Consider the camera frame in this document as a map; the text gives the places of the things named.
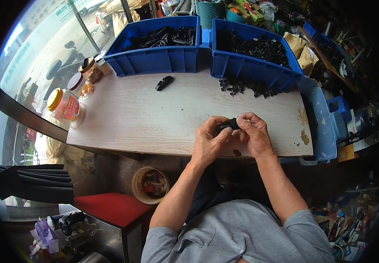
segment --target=gray t-shirt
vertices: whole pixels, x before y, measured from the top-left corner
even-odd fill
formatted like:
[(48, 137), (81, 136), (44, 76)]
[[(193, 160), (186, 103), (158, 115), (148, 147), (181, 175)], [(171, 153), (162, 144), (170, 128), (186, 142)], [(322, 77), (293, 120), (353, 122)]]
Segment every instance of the gray t-shirt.
[(280, 226), (273, 212), (247, 199), (218, 204), (197, 215), (176, 234), (149, 230), (141, 262), (250, 263), (334, 262), (324, 232), (309, 210), (292, 214)]

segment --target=green container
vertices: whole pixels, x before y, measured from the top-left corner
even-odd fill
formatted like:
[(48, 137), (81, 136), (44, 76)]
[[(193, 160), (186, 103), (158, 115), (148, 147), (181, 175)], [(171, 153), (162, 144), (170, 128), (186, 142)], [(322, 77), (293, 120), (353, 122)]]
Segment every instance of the green container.
[(197, 2), (197, 14), (200, 17), (201, 29), (211, 29), (213, 18), (224, 18), (224, 3)]

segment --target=pile of black parts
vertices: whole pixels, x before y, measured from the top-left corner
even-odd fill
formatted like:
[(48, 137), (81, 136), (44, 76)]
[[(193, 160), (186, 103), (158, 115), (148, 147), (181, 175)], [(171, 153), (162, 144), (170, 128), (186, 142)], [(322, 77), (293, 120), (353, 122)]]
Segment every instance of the pile of black parts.
[(276, 39), (269, 39), (268, 36), (261, 35), (252, 40), (244, 40), (233, 30), (232, 32), (217, 30), (216, 35), (218, 50), (266, 60), (290, 69), (286, 49)]
[(281, 93), (281, 91), (270, 89), (270, 87), (264, 83), (247, 77), (228, 77), (219, 79), (218, 81), (220, 82), (220, 89), (222, 91), (230, 91), (230, 95), (232, 96), (238, 92), (243, 94), (246, 88), (254, 91), (254, 97), (264, 95), (264, 98), (267, 98)]
[(341, 61), (344, 59), (343, 55), (335, 47), (331, 47), (327, 43), (315, 43), (323, 55), (325, 55), (330, 64), (338, 69), (340, 67)]
[(130, 37), (131, 46), (126, 46), (121, 52), (141, 48), (195, 45), (195, 31), (195, 27), (180, 27), (176, 29), (165, 26), (149, 32), (145, 37)]

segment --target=parked car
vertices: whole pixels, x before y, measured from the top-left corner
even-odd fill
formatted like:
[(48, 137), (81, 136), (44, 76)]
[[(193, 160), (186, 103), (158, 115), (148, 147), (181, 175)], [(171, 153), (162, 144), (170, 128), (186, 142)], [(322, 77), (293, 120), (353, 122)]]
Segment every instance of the parked car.
[(105, 3), (107, 0), (89, 0), (85, 6), (80, 10), (78, 11), (78, 14), (83, 17), (85, 15), (88, 14), (88, 12), (91, 10), (91, 9), (94, 9), (94, 8), (98, 8), (100, 7), (103, 3)]

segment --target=wooden table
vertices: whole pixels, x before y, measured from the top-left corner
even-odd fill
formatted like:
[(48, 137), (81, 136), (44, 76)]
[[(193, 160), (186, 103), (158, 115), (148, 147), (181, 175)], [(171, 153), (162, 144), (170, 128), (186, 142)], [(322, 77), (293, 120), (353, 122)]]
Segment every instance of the wooden table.
[[(156, 84), (175, 78), (163, 91)], [(191, 155), (195, 130), (209, 116), (237, 117), (254, 112), (263, 118), (278, 156), (313, 155), (308, 119), (299, 91), (264, 99), (252, 90), (231, 96), (220, 91), (209, 69), (198, 73), (105, 76), (83, 102), (86, 115), (70, 129), (67, 143), (112, 151)], [(245, 145), (229, 144), (220, 156), (250, 156)]]

